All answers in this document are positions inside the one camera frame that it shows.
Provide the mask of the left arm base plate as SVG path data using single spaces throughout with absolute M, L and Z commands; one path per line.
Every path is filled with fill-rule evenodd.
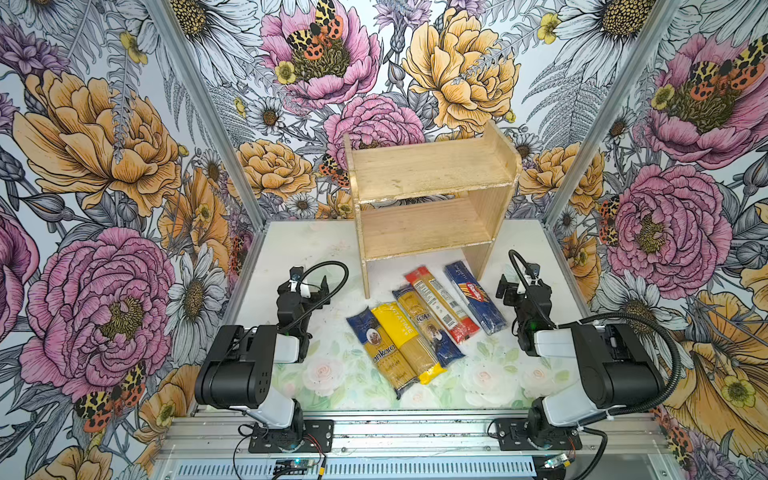
M 304 420 L 289 428 L 270 429 L 250 438 L 251 454 L 328 454 L 332 450 L 335 422 Z

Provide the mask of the blue gold spaghetti bag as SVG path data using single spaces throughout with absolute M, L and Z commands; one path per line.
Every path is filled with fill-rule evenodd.
M 392 294 L 403 312 L 417 327 L 442 367 L 447 368 L 451 363 L 465 357 L 412 285 L 393 290 Z

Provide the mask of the yellow spaghetti bag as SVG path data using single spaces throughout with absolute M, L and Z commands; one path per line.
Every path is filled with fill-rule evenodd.
M 397 303 L 380 304 L 372 309 L 372 313 L 414 370 L 421 384 L 427 385 L 446 372 L 424 336 Z

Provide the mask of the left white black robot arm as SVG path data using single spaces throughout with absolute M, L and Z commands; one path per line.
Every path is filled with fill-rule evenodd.
M 213 340 L 195 380 L 195 401 L 251 419 L 251 453 L 312 449 L 300 403 L 271 386 L 272 373 L 276 365 L 306 359 L 311 312 L 330 303 L 329 293 L 327 279 L 309 283 L 305 269 L 293 267 L 277 288 L 275 324 L 225 325 Z

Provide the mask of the dark blue spaghetti bag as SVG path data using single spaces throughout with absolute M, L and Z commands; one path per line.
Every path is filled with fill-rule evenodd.
M 396 398 L 400 399 L 417 380 L 413 368 L 369 308 L 346 321 L 379 373 L 393 388 Z

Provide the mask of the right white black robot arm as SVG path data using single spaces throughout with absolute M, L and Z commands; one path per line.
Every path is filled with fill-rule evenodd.
M 672 357 L 671 372 L 664 378 L 634 329 L 646 326 L 670 343 L 661 327 L 625 312 L 557 324 L 550 318 L 552 289 L 537 268 L 516 251 L 510 251 L 509 259 L 516 277 L 500 279 L 497 291 L 515 311 L 512 333 L 520 350 L 539 359 L 571 359 L 578 379 L 562 391 L 535 399 L 525 422 L 501 427 L 501 433 L 521 436 L 534 449 L 565 448 L 577 440 L 579 429 L 611 416 L 649 410 L 671 394 L 681 373 L 679 356 Z

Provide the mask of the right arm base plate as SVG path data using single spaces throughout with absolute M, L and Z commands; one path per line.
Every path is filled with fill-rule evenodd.
M 578 451 L 582 442 L 575 429 L 532 427 L 522 418 L 497 418 L 488 426 L 487 433 L 494 438 L 501 451 Z

